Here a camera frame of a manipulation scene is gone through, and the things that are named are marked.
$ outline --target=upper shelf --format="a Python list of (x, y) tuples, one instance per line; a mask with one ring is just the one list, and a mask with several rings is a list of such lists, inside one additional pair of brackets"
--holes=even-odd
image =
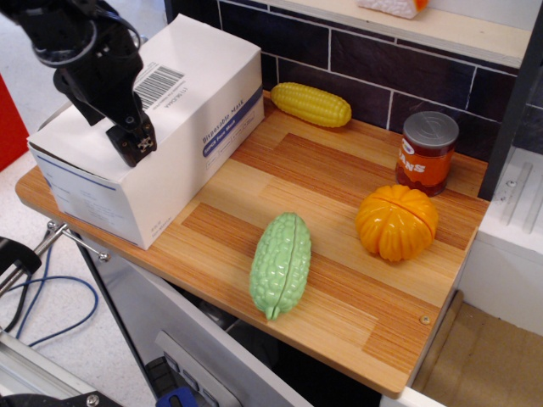
[(260, 3), (519, 68), (531, 31), (426, 8), (413, 20), (358, 7), (355, 0), (259, 0)]

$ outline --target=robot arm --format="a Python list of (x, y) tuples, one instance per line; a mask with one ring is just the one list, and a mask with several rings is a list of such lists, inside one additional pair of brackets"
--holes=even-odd
[(56, 69), (54, 85), (89, 125), (113, 121), (106, 133), (128, 165), (156, 150), (153, 124), (133, 91), (143, 67), (135, 30), (113, 8), (103, 0), (0, 0), (0, 12), (23, 28), (38, 60)]

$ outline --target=white wall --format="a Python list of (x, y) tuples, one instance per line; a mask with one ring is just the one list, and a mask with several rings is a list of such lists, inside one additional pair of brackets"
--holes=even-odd
[(428, 6), (532, 31), (541, 0), (430, 0)]

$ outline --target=can lid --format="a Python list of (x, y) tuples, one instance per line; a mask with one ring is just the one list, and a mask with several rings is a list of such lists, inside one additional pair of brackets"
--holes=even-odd
[(407, 118), (404, 134), (419, 147), (443, 148), (458, 138), (458, 124), (440, 112), (419, 112)]

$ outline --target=white cardboard box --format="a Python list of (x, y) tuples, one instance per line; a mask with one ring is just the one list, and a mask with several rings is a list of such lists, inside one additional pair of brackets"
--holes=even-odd
[[(260, 49), (179, 16), (140, 51), (158, 148), (136, 167), (73, 106), (29, 137), (63, 212), (147, 249), (264, 118)], [(160, 83), (162, 95), (141, 89)]]

